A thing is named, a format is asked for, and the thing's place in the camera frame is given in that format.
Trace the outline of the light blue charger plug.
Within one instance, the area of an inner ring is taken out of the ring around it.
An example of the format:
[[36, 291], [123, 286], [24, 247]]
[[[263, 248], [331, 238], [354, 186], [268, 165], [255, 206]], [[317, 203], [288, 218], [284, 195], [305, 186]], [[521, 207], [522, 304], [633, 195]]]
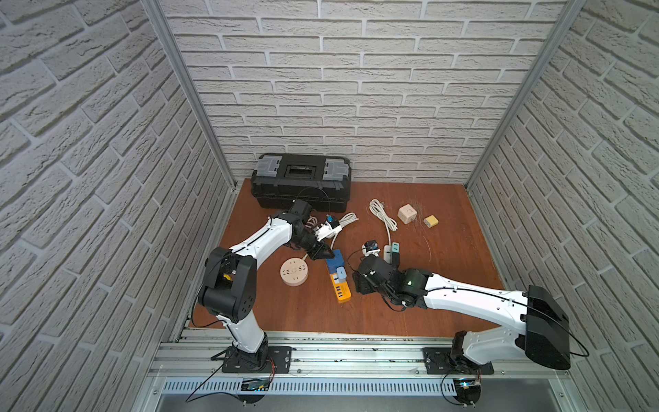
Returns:
[[336, 273], [333, 276], [336, 283], [345, 283], [347, 279], [347, 273], [345, 268], [340, 266], [336, 268]]

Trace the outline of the round pink power socket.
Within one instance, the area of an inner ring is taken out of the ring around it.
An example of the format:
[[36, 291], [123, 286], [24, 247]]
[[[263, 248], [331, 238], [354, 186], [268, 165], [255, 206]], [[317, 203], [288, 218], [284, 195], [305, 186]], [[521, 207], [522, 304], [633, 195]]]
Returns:
[[299, 257], [286, 260], [280, 269], [282, 281], [290, 287], [298, 287], [305, 283], [309, 276], [307, 262]]

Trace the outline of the orange power strip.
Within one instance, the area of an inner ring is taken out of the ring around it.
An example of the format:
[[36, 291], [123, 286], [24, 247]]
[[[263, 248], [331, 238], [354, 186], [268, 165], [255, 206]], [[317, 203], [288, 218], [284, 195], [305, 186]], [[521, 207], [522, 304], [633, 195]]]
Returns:
[[339, 304], [347, 303], [352, 298], [349, 285], [345, 279], [340, 279], [338, 274], [331, 274], [332, 288]]

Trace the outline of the yellow charger plug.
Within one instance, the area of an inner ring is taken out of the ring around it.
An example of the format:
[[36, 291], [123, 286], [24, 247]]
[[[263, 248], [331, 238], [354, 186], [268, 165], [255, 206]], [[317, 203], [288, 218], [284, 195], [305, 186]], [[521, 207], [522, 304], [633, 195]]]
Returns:
[[433, 228], [433, 227], [435, 227], [435, 226], [437, 226], [437, 225], [439, 224], [439, 220], [438, 220], [435, 216], [430, 215], [430, 216], [426, 217], [426, 218], [423, 220], [423, 223], [424, 223], [428, 228]]

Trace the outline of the dark blue adapter plug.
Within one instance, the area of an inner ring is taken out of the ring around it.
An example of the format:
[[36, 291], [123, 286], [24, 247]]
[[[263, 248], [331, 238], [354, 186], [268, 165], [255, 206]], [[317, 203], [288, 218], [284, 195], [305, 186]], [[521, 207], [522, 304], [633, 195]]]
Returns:
[[337, 273], [337, 269], [339, 267], [344, 267], [345, 266], [345, 262], [344, 262], [341, 251], [336, 249], [336, 250], [333, 250], [333, 253], [334, 253], [334, 257], [332, 257], [331, 259], [326, 259], [326, 261], [325, 261], [325, 263], [327, 265], [327, 269], [328, 269], [330, 274]]

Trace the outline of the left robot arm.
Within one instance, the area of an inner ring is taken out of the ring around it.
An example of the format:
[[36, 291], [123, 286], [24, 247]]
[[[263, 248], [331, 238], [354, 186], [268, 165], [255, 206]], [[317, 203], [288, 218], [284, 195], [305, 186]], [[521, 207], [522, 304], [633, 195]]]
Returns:
[[265, 332], [252, 309], [257, 300], [257, 270], [280, 247], [299, 248], [312, 260], [335, 257], [326, 239], [341, 232], [339, 221], [330, 219], [309, 228], [312, 206], [296, 200], [293, 206], [268, 218], [246, 240], [228, 249], [217, 247], [204, 264], [204, 278], [197, 302], [229, 330], [233, 346], [255, 354], [266, 346]]

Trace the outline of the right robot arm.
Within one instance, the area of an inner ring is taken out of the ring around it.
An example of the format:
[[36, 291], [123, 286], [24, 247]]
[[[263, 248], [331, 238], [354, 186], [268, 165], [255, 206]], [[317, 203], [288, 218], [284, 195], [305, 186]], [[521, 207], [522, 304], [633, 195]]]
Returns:
[[378, 293], [385, 303], [403, 310], [446, 310], [493, 323], [488, 331], [459, 331], [454, 336], [450, 358], [458, 367], [523, 358], [554, 370], [571, 367], [569, 318], [545, 288], [484, 288], [430, 271], [400, 271], [375, 255], [364, 257], [353, 278], [362, 295]]

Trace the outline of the black plastic toolbox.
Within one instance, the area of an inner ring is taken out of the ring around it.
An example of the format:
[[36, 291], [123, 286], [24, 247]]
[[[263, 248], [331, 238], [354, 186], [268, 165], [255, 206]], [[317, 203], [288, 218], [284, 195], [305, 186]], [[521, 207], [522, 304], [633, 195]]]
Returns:
[[289, 209], [295, 200], [303, 200], [317, 211], [343, 213], [351, 182], [346, 157], [268, 153], [257, 160], [251, 193], [264, 209]]

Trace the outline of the aluminium rail frame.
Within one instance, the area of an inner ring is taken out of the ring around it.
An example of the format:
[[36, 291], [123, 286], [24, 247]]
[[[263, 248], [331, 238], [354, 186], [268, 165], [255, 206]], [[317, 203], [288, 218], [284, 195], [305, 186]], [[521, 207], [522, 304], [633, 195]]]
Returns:
[[[512, 388], [501, 394], [514, 401], [530, 394], [525, 384], [534, 380], [548, 387], [549, 403], [558, 410], [585, 410], [567, 371], [522, 359], [495, 360], [473, 374], [445, 367], [441, 362], [451, 351], [447, 338], [278, 331], [271, 331], [268, 338], [279, 371], [264, 392], [267, 399], [276, 395], [433, 396], [446, 407], [458, 380], [478, 379], [485, 386], [479, 404], [485, 405], [492, 380], [510, 383]], [[213, 358], [231, 343], [225, 330], [185, 329], [173, 342], [161, 344], [133, 410], [154, 411], [167, 395], [247, 395], [244, 387], [250, 374], [224, 374], [219, 370], [221, 363]]]

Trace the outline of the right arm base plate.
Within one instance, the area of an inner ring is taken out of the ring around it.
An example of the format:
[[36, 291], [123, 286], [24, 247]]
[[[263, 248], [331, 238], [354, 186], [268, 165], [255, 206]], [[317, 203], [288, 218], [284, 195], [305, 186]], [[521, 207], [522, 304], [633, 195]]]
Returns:
[[463, 355], [454, 355], [451, 348], [427, 347], [422, 349], [422, 355], [429, 375], [494, 374], [494, 367], [491, 362], [478, 365]]

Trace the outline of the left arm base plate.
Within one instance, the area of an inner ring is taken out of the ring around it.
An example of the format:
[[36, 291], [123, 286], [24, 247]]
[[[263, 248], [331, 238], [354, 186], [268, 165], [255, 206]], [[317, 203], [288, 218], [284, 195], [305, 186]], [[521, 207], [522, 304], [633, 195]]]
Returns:
[[288, 346], [260, 348], [247, 353], [231, 348], [221, 367], [224, 374], [288, 374], [293, 349]]

